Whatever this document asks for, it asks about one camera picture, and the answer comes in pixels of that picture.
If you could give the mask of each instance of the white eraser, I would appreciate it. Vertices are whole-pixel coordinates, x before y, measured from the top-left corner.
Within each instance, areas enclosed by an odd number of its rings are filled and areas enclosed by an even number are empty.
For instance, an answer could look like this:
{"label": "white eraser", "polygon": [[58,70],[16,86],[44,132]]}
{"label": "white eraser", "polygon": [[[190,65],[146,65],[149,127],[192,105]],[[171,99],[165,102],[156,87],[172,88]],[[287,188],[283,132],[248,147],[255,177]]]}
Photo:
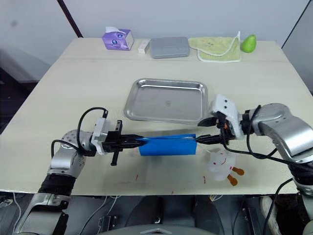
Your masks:
{"label": "white eraser", "polygon": [[145,54],[149,48],[149,39],[142,40],[141,44],[138,47],[138,53]]}

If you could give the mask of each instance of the green towel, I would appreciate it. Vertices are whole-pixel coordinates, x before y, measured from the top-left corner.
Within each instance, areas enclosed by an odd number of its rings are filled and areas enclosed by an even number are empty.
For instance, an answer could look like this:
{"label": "green towel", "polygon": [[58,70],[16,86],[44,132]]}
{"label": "green towel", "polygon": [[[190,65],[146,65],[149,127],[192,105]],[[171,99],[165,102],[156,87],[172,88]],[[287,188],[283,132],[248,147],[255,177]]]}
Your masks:
{"label": "green towel", "polygon": [[241,60],[240,32],[234,38],[189,38],[188,42],[191,48],[198,50],[198,58],[203,62],[230,63]]}

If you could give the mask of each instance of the purple tissue box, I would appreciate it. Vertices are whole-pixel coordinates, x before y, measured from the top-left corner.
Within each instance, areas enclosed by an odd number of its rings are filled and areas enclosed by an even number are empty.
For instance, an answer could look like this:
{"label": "purple tissue box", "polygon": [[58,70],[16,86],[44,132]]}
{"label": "purple tissue box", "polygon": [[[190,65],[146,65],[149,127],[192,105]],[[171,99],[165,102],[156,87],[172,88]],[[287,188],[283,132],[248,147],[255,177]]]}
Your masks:
{"label": "purple tissue box", "polygon": [[108,50],[130,50],[134,43],[132,33],[129,29],[119,29],[125,33],[110,32],[102,36],[104,45]]}

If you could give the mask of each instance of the stainless steel tray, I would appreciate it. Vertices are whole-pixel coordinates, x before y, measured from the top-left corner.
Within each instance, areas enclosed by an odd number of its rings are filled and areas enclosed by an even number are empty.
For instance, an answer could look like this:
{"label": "stainless steel tray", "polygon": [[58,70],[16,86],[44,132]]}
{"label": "stainless steel tray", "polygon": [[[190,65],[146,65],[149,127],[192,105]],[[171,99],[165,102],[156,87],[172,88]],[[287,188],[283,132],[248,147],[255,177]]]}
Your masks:
{"label": "stainless steel tray", "polygon": [[139,79],[124,114],[131,120],[195,124],[208,115],[207,88],[194,81]]}

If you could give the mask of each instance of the table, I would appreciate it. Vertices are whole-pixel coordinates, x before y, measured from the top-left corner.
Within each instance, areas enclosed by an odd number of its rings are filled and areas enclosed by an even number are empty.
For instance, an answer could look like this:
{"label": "table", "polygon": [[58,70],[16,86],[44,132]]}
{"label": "table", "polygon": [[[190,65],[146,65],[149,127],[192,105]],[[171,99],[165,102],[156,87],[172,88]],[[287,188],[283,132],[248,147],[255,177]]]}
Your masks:
{"label": "table", "polygon": [[[209,99],[223,94],[241,113],[258,104],[281,102],[313,126],[313,98],[276,42],[258,42],[242,62],[217,64],[200,62],[196,51],[189,57],[154,60],[138,54],[136,40],[131,51],[108,51],[101,39],[74,39],[48,70],[15,114],[1,136],[0,189],[35,193],[50,164],[50,143],[76,129],[88,108],[108,109],[112,128],[123,120],[124,134],[159,136],[182,133],[216,134],[215,127],[128,120],[123,109],[131,85],[139,78],[194,80],[206,84]],[[82,129],[92,131],[100,111],[90,113]],[[251,137],[255,152],[269,153],[268,137]],[[232,141],[231,148],[246,149],[245,141]],[[209,150],[222,145],[204,146]],[[118,165],[110,166],[112,154],[89,157],[78,177],[74,195],[152,194],[262,194],[274,193],[291,177],[287,166],[270,160],[240,155],[236,166],[244,176],[233,174],[238,185],[212,180],[207,169],[209,155],[197,148],[195,156],[141,157],[137,149],[120,153]],[[289,183],[281,193],[295,193]]]}

